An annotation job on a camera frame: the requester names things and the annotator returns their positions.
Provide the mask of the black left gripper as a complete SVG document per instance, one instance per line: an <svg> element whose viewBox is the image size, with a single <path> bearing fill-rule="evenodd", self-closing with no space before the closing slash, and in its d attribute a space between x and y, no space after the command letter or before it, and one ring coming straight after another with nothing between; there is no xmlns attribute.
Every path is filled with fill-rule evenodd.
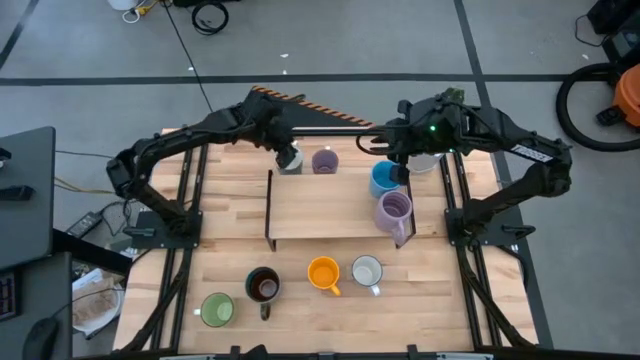
<svg viewBox="0 0 640 360"><path fill-rule="evenodd" d="M250 93L240 105L241 134L239 138L256 147L277 151L279 169L299 166L299 150L291 144L291 126L281 119L282 105L266 95Z"/></svg>

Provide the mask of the green teal glazed mug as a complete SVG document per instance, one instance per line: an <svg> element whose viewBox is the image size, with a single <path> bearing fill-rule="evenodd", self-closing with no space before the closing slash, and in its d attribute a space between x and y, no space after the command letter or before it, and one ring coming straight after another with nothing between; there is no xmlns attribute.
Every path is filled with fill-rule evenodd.
<svg viewBox="0 0 640 360"><path fill-rule="evenodd" d="M284 168L278 168L278 172L281 175L299 175L302 173L304 153L297 145L293 145L293 149L295 150L293 161Z"/></svg>

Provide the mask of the light blue mug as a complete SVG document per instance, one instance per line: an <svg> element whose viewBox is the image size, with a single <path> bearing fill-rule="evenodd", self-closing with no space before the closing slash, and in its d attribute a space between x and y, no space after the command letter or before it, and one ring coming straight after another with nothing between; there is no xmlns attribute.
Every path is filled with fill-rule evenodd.
<svg viewBox="0 0 640 360"><path fill-rule="evenodd" d="M394 162L385 160L377 162L372 167L369 178L369 192L374 198L379 199L385 193L400 188L400 184L391 179L394 166Z"/></svg>

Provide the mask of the pink ribbed mug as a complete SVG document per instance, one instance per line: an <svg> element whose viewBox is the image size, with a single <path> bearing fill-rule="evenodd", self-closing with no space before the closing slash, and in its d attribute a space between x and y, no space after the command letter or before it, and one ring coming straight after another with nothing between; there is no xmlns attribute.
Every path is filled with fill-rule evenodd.
<svg viewBox="0 0 640 360"><path fill-rule="evenodd" d="M388 233L397 247L402 247L409 239L405 226L413 211L411 199L400 191L383 194L376 206L374 214L375 226Z"/></svg>

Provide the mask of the purple mug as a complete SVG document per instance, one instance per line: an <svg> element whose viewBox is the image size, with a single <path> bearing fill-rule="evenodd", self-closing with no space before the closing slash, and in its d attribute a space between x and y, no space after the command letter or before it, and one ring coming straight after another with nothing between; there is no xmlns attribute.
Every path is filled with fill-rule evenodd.
<svg viewBox="0 0 640 360"><path fill-rule="evenodd" d="M314 174L335 174L339 157L332 150L322 149L313 154L311 166Z"/></svg>

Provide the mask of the orange black striped bar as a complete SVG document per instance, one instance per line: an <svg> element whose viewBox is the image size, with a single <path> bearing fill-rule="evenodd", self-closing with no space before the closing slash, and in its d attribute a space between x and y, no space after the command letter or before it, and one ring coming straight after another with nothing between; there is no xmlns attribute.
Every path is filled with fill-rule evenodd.
<svg viewBox="0 0 640 360"><path fill-rule="evenodd" d="M252 86L250 94L261 95L274 102L282 110L282 116L296 126L364 128L374 126L373 122L361 117L309 101L304 94L291 96L260 85Z"/></svg>

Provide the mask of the wooden riser shelf black legs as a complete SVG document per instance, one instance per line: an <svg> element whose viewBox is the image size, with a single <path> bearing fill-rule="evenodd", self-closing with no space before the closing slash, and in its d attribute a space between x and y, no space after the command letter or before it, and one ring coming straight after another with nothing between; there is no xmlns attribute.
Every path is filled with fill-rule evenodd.
<svg viewBox="0 0 640 360"><path fill-rule="evenodd" d="M264 236L271 250L278 240L392 239L375 225L378 199L368 173L267 176Z"/></svg>

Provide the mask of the white blue floral mug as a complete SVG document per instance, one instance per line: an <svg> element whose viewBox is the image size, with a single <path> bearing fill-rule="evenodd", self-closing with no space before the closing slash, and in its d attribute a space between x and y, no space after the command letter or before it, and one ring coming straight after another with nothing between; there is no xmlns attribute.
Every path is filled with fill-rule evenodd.
<svg viewBox="0 0 640 360"><path fill-rule="evenodd" d="M361 286L368 288L374 296L380 296L379 283L383 277L383 267L377 258L362 255L352 263L352 277Z"/></svg>

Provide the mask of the dark teal mottled mug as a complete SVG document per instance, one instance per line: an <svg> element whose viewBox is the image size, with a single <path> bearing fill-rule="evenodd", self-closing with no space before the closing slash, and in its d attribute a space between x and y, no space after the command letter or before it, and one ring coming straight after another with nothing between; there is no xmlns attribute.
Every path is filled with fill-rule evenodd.
<svg viewBox="0 0 640 360"><path fill-rule="evenodd" d="M275 270L269 267L258 267L252 270L245 281L247 296L260 305L260 317L268 321L271 306L281 290L281 280Z"/></svg>

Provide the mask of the light green mug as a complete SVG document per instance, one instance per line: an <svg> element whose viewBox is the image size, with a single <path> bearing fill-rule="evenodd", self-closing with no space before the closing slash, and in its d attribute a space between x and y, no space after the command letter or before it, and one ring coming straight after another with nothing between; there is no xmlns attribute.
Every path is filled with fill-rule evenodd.
<svg viewBox="0 0 640 360"><path fill-rule="evenodd" d="M199 316L205 325L218 328L226 326L231 321L234 311L232 298L225 293L217 292L208 295L193 313Z"/></svg>

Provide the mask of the black power adapter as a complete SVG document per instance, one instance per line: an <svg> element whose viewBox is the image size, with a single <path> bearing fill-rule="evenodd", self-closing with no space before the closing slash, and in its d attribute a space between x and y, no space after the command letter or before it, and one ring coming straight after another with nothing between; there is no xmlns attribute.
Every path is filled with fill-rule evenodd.
<svg viewBox="0 0 640 360"><path fill-rule="evenodd" d="M103 221L103 216L99 212L87 212L78 221L72 224L66 233L76 238L83 238Z"/></svg>

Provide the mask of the white plate with brown paper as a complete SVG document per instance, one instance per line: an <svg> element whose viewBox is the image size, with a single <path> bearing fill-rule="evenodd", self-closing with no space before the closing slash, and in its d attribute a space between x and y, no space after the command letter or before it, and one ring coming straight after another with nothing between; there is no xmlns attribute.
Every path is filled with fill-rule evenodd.
<svg viewBox="0 0 640 360"><path fill-rule="evenodd" d="M96 268L72 283L72 326L90 335L114 320L122 310L123 277Z"/></svg>

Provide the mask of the black office desk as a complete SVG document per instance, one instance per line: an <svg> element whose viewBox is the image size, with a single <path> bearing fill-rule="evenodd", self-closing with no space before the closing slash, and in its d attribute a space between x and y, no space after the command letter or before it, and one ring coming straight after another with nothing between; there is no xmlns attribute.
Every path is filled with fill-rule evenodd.
<svg viewBox="0 0 640 360"><path fill-rule="evenodd" d="M28 186L25 201L0 200L0 269L47 256L52 249L54 128L41 127L0 137L12 157L0 167L0 190Z"/></svg>
<svg viewBox="0 0 640 360"><path fill-rule="evenodd" d="M20 314L0 321L0 360L22 360L23 345L32 326L56 313L58 332L51 360L72 358L71 255L55 255L16 268Z"/></svg>

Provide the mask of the black handheld device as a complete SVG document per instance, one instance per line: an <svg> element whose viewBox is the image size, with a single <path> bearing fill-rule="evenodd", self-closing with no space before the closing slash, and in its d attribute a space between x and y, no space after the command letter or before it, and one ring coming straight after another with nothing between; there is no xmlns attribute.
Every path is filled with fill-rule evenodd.
<svg viewBox="0 0 640 360"><path fill-rule="evenodd" d="M0 201L29 201L34 189L26 185L13 185L0 188Z"/></svg>

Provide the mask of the black computer mouse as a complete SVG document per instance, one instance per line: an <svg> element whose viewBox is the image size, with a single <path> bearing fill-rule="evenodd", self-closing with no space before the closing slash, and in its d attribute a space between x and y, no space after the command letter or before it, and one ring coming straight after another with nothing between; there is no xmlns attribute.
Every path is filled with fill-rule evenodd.
<svg viewBox="0 0 640 360"><path fill-rule="evenodd" d="M22 360L51 360L58 330L58 321L53 317L36 321L24 340Z"/></svg>

